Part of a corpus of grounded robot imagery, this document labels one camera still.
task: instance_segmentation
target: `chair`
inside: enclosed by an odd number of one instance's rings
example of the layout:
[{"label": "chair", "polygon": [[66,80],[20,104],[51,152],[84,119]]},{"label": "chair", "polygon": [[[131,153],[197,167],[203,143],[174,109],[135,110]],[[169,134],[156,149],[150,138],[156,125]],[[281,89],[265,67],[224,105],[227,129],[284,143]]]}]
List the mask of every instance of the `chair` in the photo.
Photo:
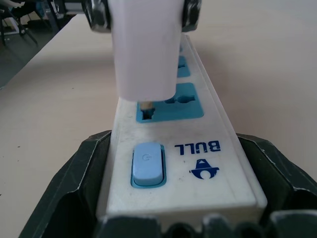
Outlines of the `chair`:
[{"label": "chair", "polygon": [[21,24],[20,18],[30,14],[31,12],[35,12],[39,18],[44,22],[47,28],[50,29],[50,27],[47,25],[47,23],[43,20],[42,16],[39,14],[39,12],[36,10],[36,3],[33,1],[25,2],[24,5],[21,5],[19,3],[10,1],[10,0],[0,0],[0,30],[1,30],[1,39],[3,45],[5,45],[4,40],[4,29],[2,20],[12,17],[18,24],[19,27],[19,34],[22,35],[22,30],[34,41],[34,43],[37,45],[38,42],[35,40],[35,38],[31,35],[31,33]]}]

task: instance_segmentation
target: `white power strip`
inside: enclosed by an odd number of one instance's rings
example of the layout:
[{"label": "white power strip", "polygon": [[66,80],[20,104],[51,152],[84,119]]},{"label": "white power strip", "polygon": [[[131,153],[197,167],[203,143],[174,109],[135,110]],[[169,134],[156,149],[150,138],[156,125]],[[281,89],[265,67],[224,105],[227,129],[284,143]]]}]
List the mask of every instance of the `white power strip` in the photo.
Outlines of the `white power strip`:
[{"label": "white power strip", "polygon": [[[266,197],[246,158],[233,127],[211,84],[197,52],[185,35],[182,52],[191,75],[177,83],[194,84],[204,116],[196,119],[138,123],[136,103],[119,99],[108,153],[97,217],[104,215],[154,215],[165,231],[185,222],[199,230],[203,216],[220,213],[230,222],[257,222],[266,207]],[[210,141],[218,141],[209,149]],[[164,146],[166,184],[140,189],[131,185],[133,150],[144,142]],[[192,153],[191,146],[204,142],[208,149]],[[218,167],[215,176],[192,170],[204,163]]]}]

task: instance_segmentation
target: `power switch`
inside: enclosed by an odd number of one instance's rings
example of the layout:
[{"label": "power switch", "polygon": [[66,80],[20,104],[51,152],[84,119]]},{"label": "power switch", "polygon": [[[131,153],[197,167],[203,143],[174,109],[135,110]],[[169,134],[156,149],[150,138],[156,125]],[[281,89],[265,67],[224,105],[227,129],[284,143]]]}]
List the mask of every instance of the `power switch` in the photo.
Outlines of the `power switch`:
[{"label": "power switch", "polygon": [[132,178],[138,186],[153,186],[163,181],[163,164],[159,143],[141,143],[134,148]]}]

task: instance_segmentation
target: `white table surface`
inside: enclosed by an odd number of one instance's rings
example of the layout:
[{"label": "white table surface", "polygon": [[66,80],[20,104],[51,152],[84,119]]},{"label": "white table surface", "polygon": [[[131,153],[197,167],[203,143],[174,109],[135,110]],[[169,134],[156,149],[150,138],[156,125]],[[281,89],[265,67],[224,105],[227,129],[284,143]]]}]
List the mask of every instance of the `white table surface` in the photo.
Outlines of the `white table surface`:
[{"label": "white table surface", "polygon": [[[191,39],[236,132],[317,180],[316,1],[204,1]],[[0,91],[0,237],[23,229],[54,174],[117,103],[110,34],[66,25]]]}]

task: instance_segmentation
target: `blue outlet socket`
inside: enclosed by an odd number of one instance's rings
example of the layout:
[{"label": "blue outlet socket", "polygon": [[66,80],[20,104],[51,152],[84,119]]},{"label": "blue outlet socket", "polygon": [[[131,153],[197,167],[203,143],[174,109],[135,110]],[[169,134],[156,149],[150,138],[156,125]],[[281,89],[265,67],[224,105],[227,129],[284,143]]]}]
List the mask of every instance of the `blue outlet socket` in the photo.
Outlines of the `blue outlet socket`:
[{"label": "blue outlet socket", "polygon": [[182,77],[189,77],[190,76],[190,71],[186,62],[185,57],[180,56],[178,59],[178,71],[177,71],[177,77],[182,78]]},{"label": "blue outlet socket", "polygon": [[136,120],[139,123],[201,118],[204,115],[195,86],[192,83],[178,83],[175,95],[165,101],[153,102],[154,108],[140,110],[137,105]]}]

